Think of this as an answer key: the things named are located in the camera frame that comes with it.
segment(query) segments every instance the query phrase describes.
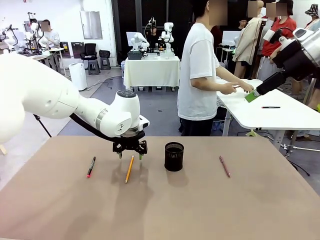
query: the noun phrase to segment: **floor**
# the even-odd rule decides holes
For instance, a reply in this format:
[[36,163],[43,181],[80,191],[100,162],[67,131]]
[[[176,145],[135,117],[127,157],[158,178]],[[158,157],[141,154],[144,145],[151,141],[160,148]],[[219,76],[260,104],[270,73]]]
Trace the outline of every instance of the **floor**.
[[[121,76],[121,70],[119,68],[102,70],[100,75],[87,75],[86,80],[90,87],[97,84],[99,81],[103,82],[105,79],[114,76]],[[100,85],[101,84],[93,86],[89,91],[83,91],[80,94],[89,98]],[[70,121],[70,118],[50,119],[41,117],[41,121],[48,129],[49,133],[52,136],[56,136]],[[7,155],[2,155],[2,153],[0,153],[0,190],[16,174],[16,172],[19,171],[28,159],[38,151],[48,138],[49,136],[36,121],[34,116],[31,113],[26,112],[24,125],[20,133],[3,144],[7,150]]]
[[[98,81],[105,81],[105,84],[99,84],[88,92],[82,92],[85,97],[100,99],[107,104],[112,103],[118,90],[123,90],[123,80],[120,76],[119,69],[102,71],[97,76],[87,76],[88,86],[96,84]],[[151,125],[145,130],[147,136],[179,136],[178,128],[180,126],[177,116],[177,92],[138,92],[141,104],[141,114],[148,118]],[[69,119],[52,120],[41,118],[44,125],[53,135],[78,135],[90,136],[90,132],[69,121]],[[233,121],[230,126],[229,135],[244,136],[246,129],[239,126]],[[213,131],[213,136],[221,136],[221,131]],[[8,151],[6,156],[0,155],[0,189],[14,176],[14,174],[24,165],[24,163],[46,142],[48,136],[39,123],[34,119],[32,114],[26,114],[25,124],[19,135],[12,138],[5,144]],[[320,143],[297,142],[298,147],[320,149]],[[305,168],[311,176],[304,172],[301,175],[309,182],[314,190],[320,195],[320,161],[319,153],[295,150],[290,158],[291,161]]]

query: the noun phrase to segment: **pen holder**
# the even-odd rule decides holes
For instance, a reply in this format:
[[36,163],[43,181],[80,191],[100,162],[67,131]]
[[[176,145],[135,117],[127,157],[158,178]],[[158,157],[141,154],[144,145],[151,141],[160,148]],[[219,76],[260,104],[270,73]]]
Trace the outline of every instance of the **pen holder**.
[[184,146],[178,142],[165,145],[164,167],[170,172],[178,172],[183,167]]

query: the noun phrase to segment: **wall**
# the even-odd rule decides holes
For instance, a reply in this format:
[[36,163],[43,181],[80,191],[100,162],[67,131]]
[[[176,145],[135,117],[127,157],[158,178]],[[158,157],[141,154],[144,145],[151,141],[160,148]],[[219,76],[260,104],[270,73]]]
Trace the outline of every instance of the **wall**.
[[[85,11],[100,11],[103,39],[84,39],[80,17],[82,7]],[[29,20],[27,12],[36,13],[35,18],[38,20],[49,19],[51,27],[58,31],[62,42],[96,43],[97,51],[109,50],[111,65],[116,65],[111,0],[32,0],[26,3],[23,0],[0,0],[0,19],[5,17],[5,21],[14,28],[24,31],[23,22]],[[69,49],[73,56],[71,44]],[[65,66],[80,62],[81,59],[63,59]]]
[[306,15],[311,4],[319,4],[317,0],[293,0],[293,19],[296,21],[297,28],[304,28],[311,21],[311,16]]

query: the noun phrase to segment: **gray floor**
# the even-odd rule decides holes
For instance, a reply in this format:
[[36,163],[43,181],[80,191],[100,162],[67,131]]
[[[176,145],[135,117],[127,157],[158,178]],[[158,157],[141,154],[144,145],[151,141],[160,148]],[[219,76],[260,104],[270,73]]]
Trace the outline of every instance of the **gray floor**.
[[[112,77],[106,80],[106,84],[92,95],[92,98],[102,100],[107,104],[111,104],[115,98],[118,90],[124,90],[123,80],[121,77]],[[138,92],[140,99],[141,114],[150,121],[150,126],[145,130],[147,136],[180,136],[178,128],[180,126],[179,118],[177,116],[177,92]],[[232,121],[229,136],[236,136],[238,132],[244,132],[246,129],[239,126],[237,121]],[[59,133],[65,136],[91,136],[92,133],[86,131],[75,122],[70,121]],[[213,136],[221,136],[221,131],[213,131]],[[308,141],[297,142],[297,147],[320,149],[320,142]],[[305,168],[311,176],[307,176],[300,171],[301,175],[313,187],[313,189],[320,195],[320,153],[295,150],[290,157],[290,160],[301,167]]]

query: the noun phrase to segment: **black hair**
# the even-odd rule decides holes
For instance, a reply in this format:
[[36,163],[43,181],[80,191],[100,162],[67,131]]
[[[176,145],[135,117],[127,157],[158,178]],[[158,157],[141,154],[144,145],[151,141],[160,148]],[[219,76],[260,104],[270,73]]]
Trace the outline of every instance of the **black hair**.
[[205,14],[208,1],[209,0],[191,0],[194,19],[202,17]]
[[49,21],[48,19],[45,19],[45,20],[43,20],[42,22],[48,22],[48,25],[51,26],[51,25],[50,25],[50,21]]
[[286,11],[289,16],[294,14],[294,1],[293,0],[280,0],[277,4],[286,4]]

